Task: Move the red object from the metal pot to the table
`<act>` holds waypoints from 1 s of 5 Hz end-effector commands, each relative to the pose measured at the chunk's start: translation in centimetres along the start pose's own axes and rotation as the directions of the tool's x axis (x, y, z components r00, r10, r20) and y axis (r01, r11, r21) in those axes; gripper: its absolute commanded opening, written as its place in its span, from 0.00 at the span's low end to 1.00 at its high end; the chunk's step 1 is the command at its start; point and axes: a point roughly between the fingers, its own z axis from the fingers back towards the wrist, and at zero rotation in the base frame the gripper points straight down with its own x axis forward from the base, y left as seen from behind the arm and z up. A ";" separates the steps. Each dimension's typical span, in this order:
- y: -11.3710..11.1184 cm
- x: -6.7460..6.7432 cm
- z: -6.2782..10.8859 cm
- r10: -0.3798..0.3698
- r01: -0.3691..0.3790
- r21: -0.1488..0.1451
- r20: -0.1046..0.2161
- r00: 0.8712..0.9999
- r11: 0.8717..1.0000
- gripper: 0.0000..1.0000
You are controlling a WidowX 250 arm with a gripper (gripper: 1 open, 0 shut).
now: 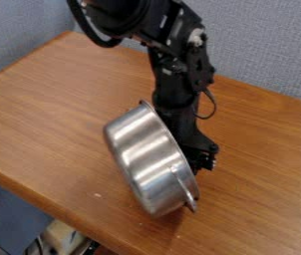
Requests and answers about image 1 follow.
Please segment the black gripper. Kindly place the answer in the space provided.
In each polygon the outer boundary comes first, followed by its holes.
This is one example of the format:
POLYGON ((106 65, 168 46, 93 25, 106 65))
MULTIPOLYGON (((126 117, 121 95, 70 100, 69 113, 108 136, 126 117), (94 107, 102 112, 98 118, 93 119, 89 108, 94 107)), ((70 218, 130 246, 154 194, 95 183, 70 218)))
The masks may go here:
POLYGON ((157 113, 184 152, 193 174, 198 174, 202 169, 215 169, 220 152, 219 144, 198 129, 196 110, 197 104, 182 108, 157 107, 157 113))

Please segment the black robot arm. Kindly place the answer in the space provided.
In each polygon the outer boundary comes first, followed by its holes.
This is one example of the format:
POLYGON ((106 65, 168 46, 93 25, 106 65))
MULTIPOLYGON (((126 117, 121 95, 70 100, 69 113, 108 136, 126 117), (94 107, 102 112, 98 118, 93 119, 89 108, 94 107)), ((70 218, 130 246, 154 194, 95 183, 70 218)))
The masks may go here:
POLYGON ((148 48, 156 86, 154 109, 193 171, 212 170, 217 143, 200 131, 200 97, 210 96, 216 69, 209 61, 202 18, 184 0, 66 0, 79 27, 103 48, 134 39, 148 48))

